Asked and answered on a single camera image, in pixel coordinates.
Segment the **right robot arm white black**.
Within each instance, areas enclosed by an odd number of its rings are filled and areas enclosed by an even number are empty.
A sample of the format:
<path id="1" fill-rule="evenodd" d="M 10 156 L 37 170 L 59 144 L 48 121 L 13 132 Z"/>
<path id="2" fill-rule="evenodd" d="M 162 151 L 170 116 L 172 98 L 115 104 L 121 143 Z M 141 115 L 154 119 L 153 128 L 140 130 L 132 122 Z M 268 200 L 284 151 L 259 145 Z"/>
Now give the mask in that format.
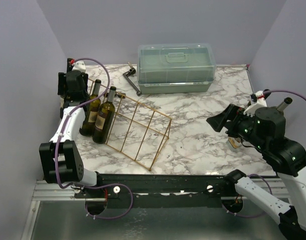
<path id="1" fill-rule="evenodd" d="M 229 196 L 242 195 L 256 204 L 277 223 L 286 239 L 306 240 L 306 150 L 284 136 L 285 117 L 273 107 L 243 109 L 230 104 L 206 121 L 214 131 L 226 128 L 229 137 L 241 138 L 255 147 L 284 183 L 291 204 L 258 187 L 240 170 L 224 176 L 223 191 Z"/>

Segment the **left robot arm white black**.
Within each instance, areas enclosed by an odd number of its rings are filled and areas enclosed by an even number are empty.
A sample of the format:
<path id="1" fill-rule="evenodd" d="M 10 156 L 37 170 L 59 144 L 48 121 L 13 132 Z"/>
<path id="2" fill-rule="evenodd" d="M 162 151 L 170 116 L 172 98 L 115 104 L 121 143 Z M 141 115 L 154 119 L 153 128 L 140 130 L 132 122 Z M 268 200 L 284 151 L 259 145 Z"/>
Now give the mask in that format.
<path id="1" fill-rule="evenodd" d="M 44 178 L 49 184 L 68 182 L 86 186 L 87 193 L 97 198 L 104 186 L 98 182 L 96 172 L 84 168 L 75 143 L 88 107 L 74 108 L 90 100 L 84 61 L 67 59 L 67 72 L 58 73 L 58 78 L 61 122 L 50 141 L 39 147 Z"/>

